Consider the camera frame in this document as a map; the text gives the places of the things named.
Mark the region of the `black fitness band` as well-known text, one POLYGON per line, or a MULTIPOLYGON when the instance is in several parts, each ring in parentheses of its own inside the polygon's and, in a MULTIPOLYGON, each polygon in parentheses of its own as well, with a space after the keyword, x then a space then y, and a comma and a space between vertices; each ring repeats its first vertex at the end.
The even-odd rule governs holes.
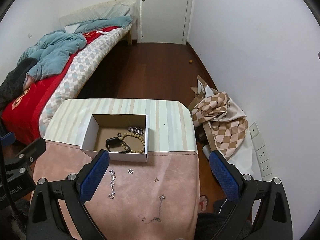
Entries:
POLYGON ((131 148, 129 145, 119 137, 112 137, 106 140, 105 147, 108 152, 129 153, 131 148))

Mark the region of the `red flip flop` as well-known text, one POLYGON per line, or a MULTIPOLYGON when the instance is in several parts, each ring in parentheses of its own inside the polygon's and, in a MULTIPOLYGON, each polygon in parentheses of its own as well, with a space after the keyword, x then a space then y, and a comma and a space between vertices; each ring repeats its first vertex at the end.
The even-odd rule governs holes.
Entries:
POLYGON ((208 197, 206 195, 201 195, 200 196, 200 202, 199 202, 199 213, 203 213, 206 211, 207 206, 208 206, 208 197))

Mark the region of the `white cardboard box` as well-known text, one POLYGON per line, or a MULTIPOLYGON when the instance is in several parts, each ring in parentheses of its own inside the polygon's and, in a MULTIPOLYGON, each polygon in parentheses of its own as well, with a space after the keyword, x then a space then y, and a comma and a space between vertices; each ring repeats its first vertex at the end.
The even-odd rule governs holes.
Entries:
POLYGON ((148 116, 145 114, 93 114, 80 149, 95 157, 106 150, 115 161, 148 161, 148 116))

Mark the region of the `red blanket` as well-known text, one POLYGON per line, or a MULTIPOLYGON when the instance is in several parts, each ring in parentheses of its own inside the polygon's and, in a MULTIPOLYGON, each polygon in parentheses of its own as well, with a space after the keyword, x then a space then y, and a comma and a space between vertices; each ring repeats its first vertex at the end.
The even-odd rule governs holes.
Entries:
POLYGON ((70 56, 61 74, 33 83, 19 97, 9 102, 3 110, 1 121, 9 132, 15 134, 19 142, 27 145, 41 137, 40 114, 79 51, 70 56))

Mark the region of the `checkered beige cloth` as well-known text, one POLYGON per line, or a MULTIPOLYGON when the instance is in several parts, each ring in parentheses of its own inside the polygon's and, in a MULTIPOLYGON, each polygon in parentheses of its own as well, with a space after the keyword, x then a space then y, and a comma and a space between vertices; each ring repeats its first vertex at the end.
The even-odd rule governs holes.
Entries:
POLYGON ((246 114, 226 92, 210 88, 200 76, 191 90, 195 98, 188 109, 194 127, 204 128, 211 149, 231 159, 247 135, 246 114))

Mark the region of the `pink fuzzy table mat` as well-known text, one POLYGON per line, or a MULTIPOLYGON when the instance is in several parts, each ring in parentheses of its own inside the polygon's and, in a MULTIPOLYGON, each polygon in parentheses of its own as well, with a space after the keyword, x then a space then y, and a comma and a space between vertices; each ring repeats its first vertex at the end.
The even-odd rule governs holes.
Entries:
POLYGON ((196 152, 150 152, 146 163, 110 159, 92 199, 81 203, 76 180, 93 158, 77 146, 47 142, 35 166, 27 239, 193 239, 196 152))

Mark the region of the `striped pastel tablecloth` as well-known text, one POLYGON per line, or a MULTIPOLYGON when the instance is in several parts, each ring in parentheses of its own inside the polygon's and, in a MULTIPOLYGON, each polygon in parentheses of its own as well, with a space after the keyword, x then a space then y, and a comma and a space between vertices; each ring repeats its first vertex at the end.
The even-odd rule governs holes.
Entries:
POLYGON ((197 151, 187 107, 178 101, 151 99, 68 99, 41 126, 44 139, 80 146, 92 114, 146 114, 152 152, 197 151))

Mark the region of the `black fuzzy garment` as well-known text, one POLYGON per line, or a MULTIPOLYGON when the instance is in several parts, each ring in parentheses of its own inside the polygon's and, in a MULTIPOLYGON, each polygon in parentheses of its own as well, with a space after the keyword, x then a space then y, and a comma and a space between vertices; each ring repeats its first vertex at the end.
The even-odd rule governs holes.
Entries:
POLYGON ((37 64, 38 60, 32 57, 23 59, 17 67, 12 70, 1 84, 1 111, 9 102, 22 94, 23 84, 27 72, 37 64))

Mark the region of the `checkered white grey quilt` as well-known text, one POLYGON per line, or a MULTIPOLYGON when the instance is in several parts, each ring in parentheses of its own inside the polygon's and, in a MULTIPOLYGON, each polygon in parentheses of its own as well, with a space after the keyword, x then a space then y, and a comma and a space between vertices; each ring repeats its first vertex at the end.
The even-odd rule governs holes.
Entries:
POLYGON ((62 81, 45 104, 39 117, 40 136, 44 137, 51 119, 68 100, 78 96, 97 66, 110 50, 127 34, 131 33, 132 24, 126 27, 107 27, 85 33, 87 45, 75 55, 62 81))

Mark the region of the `teal blue blanket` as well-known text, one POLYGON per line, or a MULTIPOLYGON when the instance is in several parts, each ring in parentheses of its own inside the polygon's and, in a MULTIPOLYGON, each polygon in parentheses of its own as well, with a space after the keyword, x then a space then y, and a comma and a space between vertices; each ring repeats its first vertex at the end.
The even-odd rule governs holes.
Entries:
POLYGON ((26 49, 17 63, 21 63, 26 58, 35 59, 36 64, 27 72, 35 81, 59 75, 70 56, 88 44, 84 33, 106 27, 125 28, 131 22, 132 17, 127 15, 79 22, 73 33, 68 33, 64 29, 53 31, 42 36, 37 44, 26 49))

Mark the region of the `white door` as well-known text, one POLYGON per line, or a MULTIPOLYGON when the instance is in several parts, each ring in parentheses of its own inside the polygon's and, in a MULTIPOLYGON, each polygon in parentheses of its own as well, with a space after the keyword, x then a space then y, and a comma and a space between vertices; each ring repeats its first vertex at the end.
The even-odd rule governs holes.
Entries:
POLYGON ((186 44, 192 1, 137 0, 137 41, 186 44))

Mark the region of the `white wall socket strip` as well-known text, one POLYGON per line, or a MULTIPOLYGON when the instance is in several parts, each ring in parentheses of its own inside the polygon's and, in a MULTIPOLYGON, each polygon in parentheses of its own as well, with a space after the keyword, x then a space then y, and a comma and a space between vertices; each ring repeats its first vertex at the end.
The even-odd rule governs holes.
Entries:
POLYGON ((263 136, 256 122, 249 126, 255 156, 259 165, 260 175, 263 181, 271 181, 273 173, 269 162, 268 151, 263 140, 263 136))

